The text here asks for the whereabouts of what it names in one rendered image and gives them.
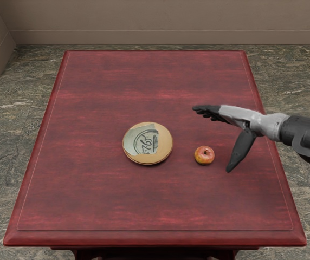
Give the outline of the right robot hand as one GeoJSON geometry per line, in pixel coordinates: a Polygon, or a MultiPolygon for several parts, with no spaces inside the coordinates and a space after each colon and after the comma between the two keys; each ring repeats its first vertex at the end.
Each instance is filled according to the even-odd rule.
{"type": "Polygon", "coordinates": [[[232,149],[226,166],[227,172],[231,172],[247,156],[256,138],[266,136],[272,141],[280,141],[281,126],[289,119],[289,115],[283,113],[264,115],[255,110],[230,105],[199,105],[192,109],[212,121],[225,122],[242,130],[232,149]]]}

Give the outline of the tan patterned plate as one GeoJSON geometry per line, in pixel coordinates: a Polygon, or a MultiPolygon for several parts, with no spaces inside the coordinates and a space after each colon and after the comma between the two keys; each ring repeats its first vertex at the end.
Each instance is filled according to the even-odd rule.
{"type": "Polygon", "coordinates": [[[172,152],[170,131],[156,122],[141,122],[124,135],[122,147],[126,156],[135,163],[154,165],[164,161],[172,152]]]}

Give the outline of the red yellow apple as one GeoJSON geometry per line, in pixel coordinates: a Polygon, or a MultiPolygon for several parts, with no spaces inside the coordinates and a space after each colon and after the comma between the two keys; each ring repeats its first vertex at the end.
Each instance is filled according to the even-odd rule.
{"type": "Polygon", "coordinates": [[[201,165],[211,164],[215,159],[215,152],[209,146],[199,146],[194,152],[195,161],[201,165]]]}

